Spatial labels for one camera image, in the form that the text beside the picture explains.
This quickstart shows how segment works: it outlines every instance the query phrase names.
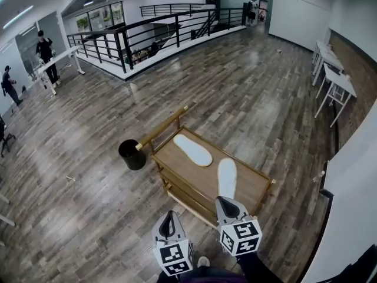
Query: wooden cart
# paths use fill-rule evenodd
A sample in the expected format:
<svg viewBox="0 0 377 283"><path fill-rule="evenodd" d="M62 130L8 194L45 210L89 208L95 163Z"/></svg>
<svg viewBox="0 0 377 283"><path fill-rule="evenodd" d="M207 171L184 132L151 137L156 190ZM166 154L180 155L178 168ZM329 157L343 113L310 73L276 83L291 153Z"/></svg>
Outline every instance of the wooden cart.
<svg viewBox="0 0 377 283"><path fill-rule="evenodd" d="M214 200L219 195L217 167L221 159L232 158L237 167L237 186L234 199L244 204L251 215L255 215L260 201L275 181L222 151L189 128L181 127L180 116L188 109L188 106L185 106L173 114L149 136L140 141L136 148L141 150L146 144L151 146L151 157L157 164L158 174L163 180L163 188L168 196L215 229L217 218ZM176 121L176 131L155 148L152 141L174 121ZM208 167L194 164L173 142L173 137L179 133L206 148L213 157L212 164Z"/></svg>

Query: black sleeve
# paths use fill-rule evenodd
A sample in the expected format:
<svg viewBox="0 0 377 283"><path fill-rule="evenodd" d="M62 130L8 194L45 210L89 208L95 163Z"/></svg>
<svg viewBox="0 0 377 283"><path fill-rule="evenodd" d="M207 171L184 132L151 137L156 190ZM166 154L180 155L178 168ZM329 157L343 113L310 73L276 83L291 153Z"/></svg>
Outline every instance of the black sleeve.
<svg viewBox="0 0 377 283"><path fill-rule="evenodd" d="M241 266L248 282L252 283L283 283L263 262L256 253L239 256L237 263Z"/></svg>
<svg viewBox="0 0 377 283"><path fill-rule="evenodd" d="M176 276L168 277L168 275L162 271L156 283L178 283L178 280Z"/></svg>

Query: black chair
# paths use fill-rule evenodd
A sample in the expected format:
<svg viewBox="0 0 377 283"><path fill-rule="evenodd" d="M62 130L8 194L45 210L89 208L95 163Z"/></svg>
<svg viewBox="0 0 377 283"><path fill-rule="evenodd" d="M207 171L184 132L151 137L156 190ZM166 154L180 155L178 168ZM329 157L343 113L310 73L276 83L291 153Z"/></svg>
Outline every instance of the black chair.
<svg viewBox="0 0 377 283"><path fill-rule="evenodd" d="M6 138L4 138L4 137L5 137L5 123L2 120L2 118L0 117L0 141L1 140L3 141L2 148L1 148L1 157L3 157L3 158L4 158L4 155L2 154L2 152L4 151L5 147L6 147L7 151L10 152L9 147L8 147L8 142L11 139L16 139L16 137L11 133L9 133Z"/></svg>

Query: brick wall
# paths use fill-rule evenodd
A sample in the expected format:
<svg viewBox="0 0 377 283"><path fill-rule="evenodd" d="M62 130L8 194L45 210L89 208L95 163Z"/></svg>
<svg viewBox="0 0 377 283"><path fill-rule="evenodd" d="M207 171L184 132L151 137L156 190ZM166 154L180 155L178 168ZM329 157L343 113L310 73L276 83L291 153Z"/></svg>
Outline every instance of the brick wall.
<svg viewBox="0 0 377 283"><path fill-rule="evenodd" d="M351 76L357 99L351 98L338 118L339 148L360 126L377 99L377 63L346 38L332 31L330 44Z"/></svg>

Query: black trash can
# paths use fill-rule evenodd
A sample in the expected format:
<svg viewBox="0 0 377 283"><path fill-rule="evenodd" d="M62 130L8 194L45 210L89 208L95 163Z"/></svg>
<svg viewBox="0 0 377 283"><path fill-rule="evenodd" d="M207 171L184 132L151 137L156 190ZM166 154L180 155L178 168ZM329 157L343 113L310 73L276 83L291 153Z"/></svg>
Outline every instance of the black trash can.
<svg viewBox="0 0 377 283"><path fill-rule="evenodd" d="M128 139L119 146L119 155L123 158L127 166L135 171L144 167L147 158L142 151L136 149L138 142L134 139Z"/></svg>

